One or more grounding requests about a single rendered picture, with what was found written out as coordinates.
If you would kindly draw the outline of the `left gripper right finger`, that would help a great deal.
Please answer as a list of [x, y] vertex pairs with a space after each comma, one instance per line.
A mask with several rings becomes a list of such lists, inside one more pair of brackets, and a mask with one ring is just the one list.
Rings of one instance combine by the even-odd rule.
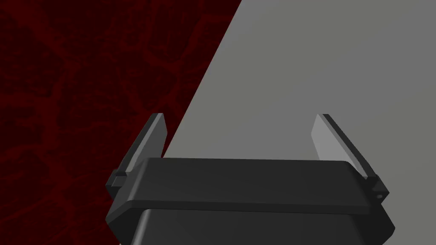
[[389, 195], [388, 189], [369, 162], [330, 115], [316, 116], [311, 137], [320, 160], [348, 162], [365, 179], [366, 185], [379, 203]]

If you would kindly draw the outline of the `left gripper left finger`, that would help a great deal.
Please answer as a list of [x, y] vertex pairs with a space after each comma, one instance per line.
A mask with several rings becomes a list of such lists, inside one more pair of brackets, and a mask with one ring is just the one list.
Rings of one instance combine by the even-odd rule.
[[123, 187], [134, 167], [147, 158], [161, 157], [166, 137], [167, 128], [163, 113], [153, 113], [105, 185], [112, 199]]

